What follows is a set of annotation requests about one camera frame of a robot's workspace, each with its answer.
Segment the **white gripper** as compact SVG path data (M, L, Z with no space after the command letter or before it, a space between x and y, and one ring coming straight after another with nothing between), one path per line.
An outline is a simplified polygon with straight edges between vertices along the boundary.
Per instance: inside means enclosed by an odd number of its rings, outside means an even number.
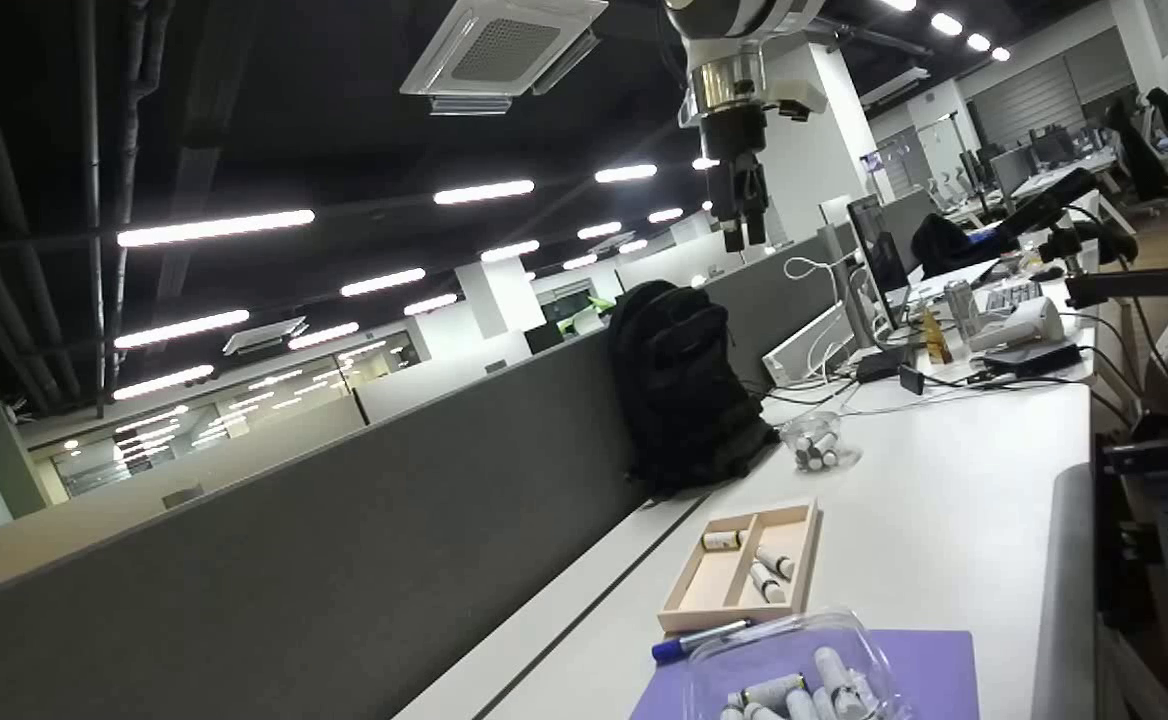
M765 210L768 197L765 193L765 111L755 102L714 111L701 123L704 157L714 159L714 205L720 210L723 227L723 247L743 251L743 227L739 210L747 225L747 242L765 242Z

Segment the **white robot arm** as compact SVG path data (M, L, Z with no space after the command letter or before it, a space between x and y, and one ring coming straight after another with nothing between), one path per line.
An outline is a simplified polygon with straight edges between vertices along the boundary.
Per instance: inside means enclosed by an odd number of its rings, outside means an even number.
M810 26L825 0L665 0L689 59L683 128L701 131L714 159L708 201L730 251L765 238L768 115L810 119L825 95L810 82L772 82L765 42L785 21Z

